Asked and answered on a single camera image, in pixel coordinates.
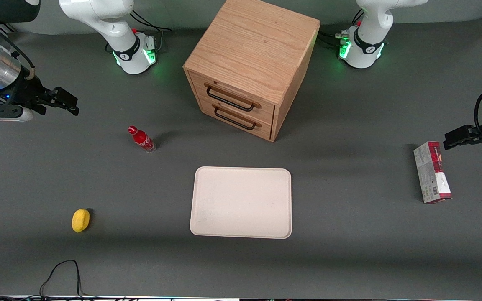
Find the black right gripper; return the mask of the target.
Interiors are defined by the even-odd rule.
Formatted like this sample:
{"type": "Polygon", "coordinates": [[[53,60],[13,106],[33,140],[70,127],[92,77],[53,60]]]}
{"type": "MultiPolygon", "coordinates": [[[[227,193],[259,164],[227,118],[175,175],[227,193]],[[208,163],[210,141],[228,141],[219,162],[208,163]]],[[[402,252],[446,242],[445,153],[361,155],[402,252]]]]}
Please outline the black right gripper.
{"type": "Polygon", "coordinates": [[[6,88],[0,89],[0,115],[23,115],[26,110],[46,114],[47,106],[60,108],[78,116],[78,98],[62,87],[49,90],[35,77],[32,80],[18,78],[6,88]]]}

